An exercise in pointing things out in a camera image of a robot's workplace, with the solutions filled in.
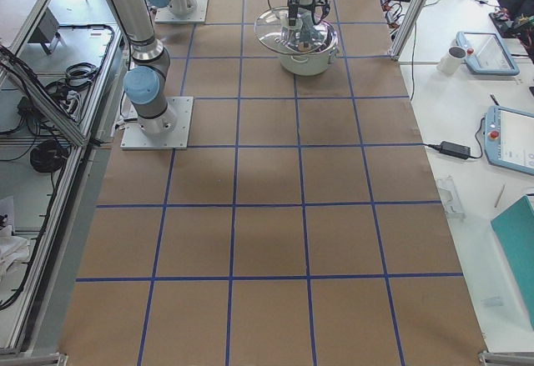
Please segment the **blue teach pendant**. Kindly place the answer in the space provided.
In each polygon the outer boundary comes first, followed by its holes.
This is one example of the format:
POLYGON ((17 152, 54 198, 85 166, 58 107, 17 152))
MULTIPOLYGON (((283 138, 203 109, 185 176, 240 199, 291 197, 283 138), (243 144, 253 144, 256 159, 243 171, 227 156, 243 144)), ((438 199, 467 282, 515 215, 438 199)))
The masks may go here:
POLYGON ((498 33, 458 32, 456 42, 466 50, 465 63, 473 74, 516 76, 520 72, 498 33))
POLYGON ((483 128, 484 152, 492 165, 533 174, 533 114, 490 106, 483 128))

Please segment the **clear plastic holder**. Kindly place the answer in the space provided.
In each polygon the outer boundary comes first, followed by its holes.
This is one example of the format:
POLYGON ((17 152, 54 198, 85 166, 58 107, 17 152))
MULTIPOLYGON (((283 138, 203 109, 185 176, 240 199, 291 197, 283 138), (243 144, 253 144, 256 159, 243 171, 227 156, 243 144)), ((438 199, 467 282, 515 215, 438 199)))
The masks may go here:
POLYGON ((465 211, 452 176, 436 179, 436 187, 445 215, 449 219, 463 219, 465 211))

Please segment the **aluminium frame post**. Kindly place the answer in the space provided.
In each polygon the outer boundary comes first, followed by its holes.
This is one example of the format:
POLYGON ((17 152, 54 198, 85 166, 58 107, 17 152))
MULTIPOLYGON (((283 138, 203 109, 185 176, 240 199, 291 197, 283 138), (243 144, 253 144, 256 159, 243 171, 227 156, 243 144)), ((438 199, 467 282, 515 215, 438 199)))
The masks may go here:
POLYGON ((411 0, 403 22, 399 27, 390 48, 390 57, 392 60, 397 61, 400 58, 425 3, 426 0, 411 0))

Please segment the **brown paper table mat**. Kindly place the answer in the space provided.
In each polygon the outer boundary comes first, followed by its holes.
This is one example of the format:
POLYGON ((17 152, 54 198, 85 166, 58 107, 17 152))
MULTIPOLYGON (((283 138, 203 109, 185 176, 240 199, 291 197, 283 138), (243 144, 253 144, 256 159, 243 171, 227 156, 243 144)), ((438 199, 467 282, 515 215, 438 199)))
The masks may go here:
POLYGON ((379 0, 330 0, 340 56, 287 73, 285 0, 159 25, 185 150, 109 156, 59 347, 72 365, 475 365, 484 349, 379 0))

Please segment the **white mug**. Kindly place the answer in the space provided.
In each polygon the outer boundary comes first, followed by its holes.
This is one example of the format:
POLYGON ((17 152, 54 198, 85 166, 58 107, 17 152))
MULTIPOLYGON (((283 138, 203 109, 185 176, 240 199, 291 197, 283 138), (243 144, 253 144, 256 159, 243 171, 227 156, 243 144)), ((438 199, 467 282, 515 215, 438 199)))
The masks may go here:
POLYGON ((445 75, 452 75, 464 62, 465 58, 466 50, 464 48, 451 46, 436 65, 436 69, 445 75))

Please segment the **black power adapter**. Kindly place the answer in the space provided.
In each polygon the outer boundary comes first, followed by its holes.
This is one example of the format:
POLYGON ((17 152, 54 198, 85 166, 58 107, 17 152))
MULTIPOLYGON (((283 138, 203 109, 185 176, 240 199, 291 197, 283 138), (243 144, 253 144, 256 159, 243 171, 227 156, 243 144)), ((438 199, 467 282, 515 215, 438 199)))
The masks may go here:
POLYGON ((471 148, 465 145, 460 145, 457 143, 452 143, 448 141, 442 141, 440 144, 439 153, 451 156, 454 158, 459 158, 462 160, 467 160, 471 157, 471 148))

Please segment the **glass pot lid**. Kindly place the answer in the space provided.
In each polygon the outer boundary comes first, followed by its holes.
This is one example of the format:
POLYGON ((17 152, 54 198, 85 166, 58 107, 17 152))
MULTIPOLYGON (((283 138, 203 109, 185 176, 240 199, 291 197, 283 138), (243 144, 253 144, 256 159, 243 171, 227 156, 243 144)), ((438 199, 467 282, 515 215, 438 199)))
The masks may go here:
POLYGON ((287 7, 271 8, 258 16, 254 33, 269 50, 284 55, 300 55, 326 48, 333 37, 326 22, 316 22, 308 10, 299 10, 290 19, 287 7))

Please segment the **pale green cooking pot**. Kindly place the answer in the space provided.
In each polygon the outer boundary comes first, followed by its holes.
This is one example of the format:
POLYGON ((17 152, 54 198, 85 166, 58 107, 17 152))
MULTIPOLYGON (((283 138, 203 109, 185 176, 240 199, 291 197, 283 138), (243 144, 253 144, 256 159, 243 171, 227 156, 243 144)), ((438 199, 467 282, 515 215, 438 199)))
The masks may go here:
POLYGON ((290 73, 298 76, 315 76, 326 71, 340 54, 338 35, 336 30, 327 25, 328 35, 325 42, 312 53, 304 55, 278 56, 281 65, 290 73))

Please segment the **teal box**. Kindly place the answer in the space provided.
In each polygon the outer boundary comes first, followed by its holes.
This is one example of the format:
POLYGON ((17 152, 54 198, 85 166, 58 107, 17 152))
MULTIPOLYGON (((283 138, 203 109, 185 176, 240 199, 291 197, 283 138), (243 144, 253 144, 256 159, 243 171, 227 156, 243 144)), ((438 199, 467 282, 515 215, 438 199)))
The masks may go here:
POLYGON ((533 326, 533 196, 524 195, 491 220, 533 326))

